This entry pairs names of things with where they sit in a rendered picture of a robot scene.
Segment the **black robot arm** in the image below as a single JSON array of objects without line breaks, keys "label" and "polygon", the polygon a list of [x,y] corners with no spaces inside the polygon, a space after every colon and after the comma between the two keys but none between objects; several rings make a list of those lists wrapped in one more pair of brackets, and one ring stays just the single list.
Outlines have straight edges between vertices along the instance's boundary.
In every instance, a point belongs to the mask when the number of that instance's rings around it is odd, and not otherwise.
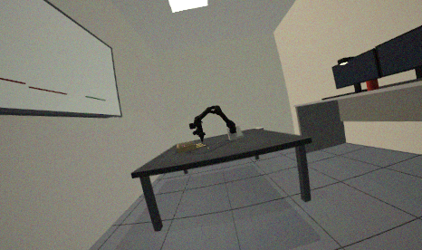
[{"label": "black robot arm", "polygon": [[[212,109],[214,109],[214,111],[211,111]],[[189,128],[195,129],[195,128],[201,128],[202,127],[202,122],[201,121],[208,113],[213,113],[216,115],[219,115],[225,122],[226,122],[226,126],[229,128],[231,134],[236,133],[236,126],[235,123],[233,123],[231,120],[229,120],[226,115],[221,111],[221,108],[216,105],[216,106],[212,106],[212,107],[207,107],[199,116],[196,116],[194,119],[194,123],[189,123]],[[195,130],[193,132],[194,135],[196,135],[197,133],[199,133],[198,129]]]}]

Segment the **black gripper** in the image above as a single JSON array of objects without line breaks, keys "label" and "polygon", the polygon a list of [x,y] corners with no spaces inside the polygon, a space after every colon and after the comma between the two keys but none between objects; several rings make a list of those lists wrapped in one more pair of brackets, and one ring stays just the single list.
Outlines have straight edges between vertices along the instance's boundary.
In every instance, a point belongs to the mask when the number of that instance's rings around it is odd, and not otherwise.
[{"label": "black gripper", "polygon": [[199,131],[199,133],[197,133],[197,135],[198,135],[198,137],[201,139],[201,141],[203,141],[203,138],[204,138],[204,136],[206,135],[204,132],[203,132],[203,128],[201,127],[201,128],[197,128],[198,129],[198,131]]}]

